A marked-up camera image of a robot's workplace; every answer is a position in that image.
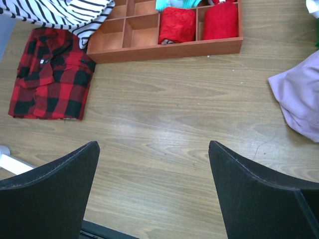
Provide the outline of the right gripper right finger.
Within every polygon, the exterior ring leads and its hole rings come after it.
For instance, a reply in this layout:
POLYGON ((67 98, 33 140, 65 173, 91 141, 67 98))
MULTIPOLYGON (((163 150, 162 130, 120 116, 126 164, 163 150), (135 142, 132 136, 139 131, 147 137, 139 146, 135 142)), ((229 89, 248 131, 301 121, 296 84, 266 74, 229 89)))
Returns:
POLYGON ((218 141, 209 160, 229 239, 317 239, 319 184, 241 156, 218 141))

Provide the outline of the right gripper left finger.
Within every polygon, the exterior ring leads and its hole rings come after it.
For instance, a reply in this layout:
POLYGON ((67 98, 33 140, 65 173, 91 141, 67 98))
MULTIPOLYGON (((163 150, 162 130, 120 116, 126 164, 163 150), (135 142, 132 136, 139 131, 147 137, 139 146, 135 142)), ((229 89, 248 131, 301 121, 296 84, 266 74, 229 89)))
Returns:
POLYGON ((100 148, 96 141, 0 182, 2 239, 77 239, 100 148))

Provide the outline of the thin striped tank top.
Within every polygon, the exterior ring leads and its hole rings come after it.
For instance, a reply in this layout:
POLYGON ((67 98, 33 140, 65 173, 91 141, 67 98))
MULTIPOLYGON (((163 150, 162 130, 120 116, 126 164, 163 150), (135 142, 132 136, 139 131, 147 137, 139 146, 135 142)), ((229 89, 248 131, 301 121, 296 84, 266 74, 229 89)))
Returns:
POLYGON ((115 5, 113 0, 2 0, 0 13, 42 27, 68 30, 84 49, 115 5))

